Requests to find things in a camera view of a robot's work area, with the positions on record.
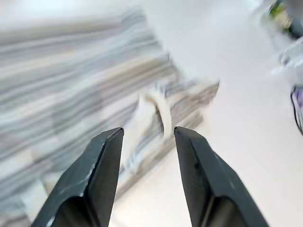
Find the striped rug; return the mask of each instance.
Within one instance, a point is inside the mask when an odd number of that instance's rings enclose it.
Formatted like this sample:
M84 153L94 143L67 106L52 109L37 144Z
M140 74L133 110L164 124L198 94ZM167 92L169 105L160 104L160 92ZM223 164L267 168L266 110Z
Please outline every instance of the striped rug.
M20 195L68 168L94 136L123 126L138 92L155 86L173 125L194 129L219 84L185 80L139 10L1 34L0 226L29 226ZM125 163L117 198L174 148L162 131L158 114L134 151L138 175Z

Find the gray striped carpet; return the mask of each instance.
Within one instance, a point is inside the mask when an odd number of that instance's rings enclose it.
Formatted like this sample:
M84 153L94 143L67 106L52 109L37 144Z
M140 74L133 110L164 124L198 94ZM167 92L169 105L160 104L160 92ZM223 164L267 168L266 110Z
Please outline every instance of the gray striped carpet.
M0 226L29 226L20 195L68 168L91 138L123 126L138 92L160 87L173 125L194 129L218 85L185 80L139 10L1 34ZM134 151L138 175L127 170L134 160L124 164L117 198L174 148L162 131L156 115Z

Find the blurred object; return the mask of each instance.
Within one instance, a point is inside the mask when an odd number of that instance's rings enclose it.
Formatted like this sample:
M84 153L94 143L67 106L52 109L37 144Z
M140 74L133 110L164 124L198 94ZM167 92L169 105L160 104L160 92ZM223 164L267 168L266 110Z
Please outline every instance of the blurred object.
M303 86L295 85L290 96L294 107L294 119L303 135Z
M101 131L124 126L138 94L155 85L163 88L172 124L188 128L203 121L201 107L219 86L184 80L139 9L2 32L0 223L28 223L20 195L37 181L49 192L59 176L53 173L64 172ZM156 112L148 133L121 163L119 196L174 148L173 137L162 133ZM133 163L135 175L128 168Z
M269 15L283 31L289 33L291 37L298 39L303 36L302 19L297 18L295 14L291 14L290 7L291 4L278 0L270 7Z
M206 139L182 127L174 132L192 227L268 227L240 178ZM93 138L62 175L32 226L108 227L122 140L121 128Z
M139 94L138 106L131 120L125 125L125 140L122 144L121 162L125 164L130 155L135 151L139 139L146 134L150 128L152 118L159 111L165 138L168 138L172 132L170 107L166 103L164 94L159 91L149 91ZM137 172L136 159L131 168L134 174Z

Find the floor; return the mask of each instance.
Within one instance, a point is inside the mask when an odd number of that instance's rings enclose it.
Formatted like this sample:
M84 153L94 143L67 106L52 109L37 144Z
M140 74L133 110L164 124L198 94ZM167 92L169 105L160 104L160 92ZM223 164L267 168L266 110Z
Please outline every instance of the floor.
M272 73L279 65L266 32L251 15L253 0L138 1L187 76L221 81L198 132L238 173L270 226L299 226L303 138L289 93L300 79ZM0 26L99 15L136 0L122 2L5 0ZM115 205L110 226L191 226L176 152Z

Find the white floor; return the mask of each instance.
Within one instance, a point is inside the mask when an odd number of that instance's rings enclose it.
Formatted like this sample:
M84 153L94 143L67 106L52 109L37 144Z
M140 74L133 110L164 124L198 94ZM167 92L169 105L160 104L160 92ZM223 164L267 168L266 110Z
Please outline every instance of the white floor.
M0 3L0 26L99 15L125 7L122 2L7 0ZM272 75L278 63L271 43L246 1L140 2L186 75L221 81L199 132L239 174L270 226L301 226L303 137L289 100L292 82ZM115 205L111 226L191 226L176 152Z

